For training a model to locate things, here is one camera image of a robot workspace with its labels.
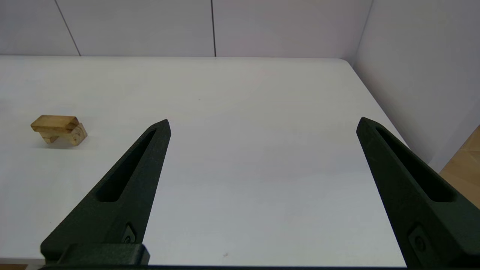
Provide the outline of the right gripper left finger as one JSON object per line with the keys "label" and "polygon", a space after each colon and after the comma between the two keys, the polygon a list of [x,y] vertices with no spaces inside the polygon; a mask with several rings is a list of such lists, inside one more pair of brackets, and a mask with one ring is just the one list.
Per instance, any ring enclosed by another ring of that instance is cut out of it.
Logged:
{"label": "right gripper left finger", "polygon": [[72,244],[142,243],[170,137],[168,120],[147,128],[41,243],[45,259]]}

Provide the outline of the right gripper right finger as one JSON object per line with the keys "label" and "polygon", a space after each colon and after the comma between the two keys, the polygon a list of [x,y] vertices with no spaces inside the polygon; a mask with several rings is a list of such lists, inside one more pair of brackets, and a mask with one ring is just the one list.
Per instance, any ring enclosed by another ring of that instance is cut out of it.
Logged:
{"label": "right gripper right finger", "polygon": [[380,123],[356,134],[406,266],[478,270],[479,209]]}

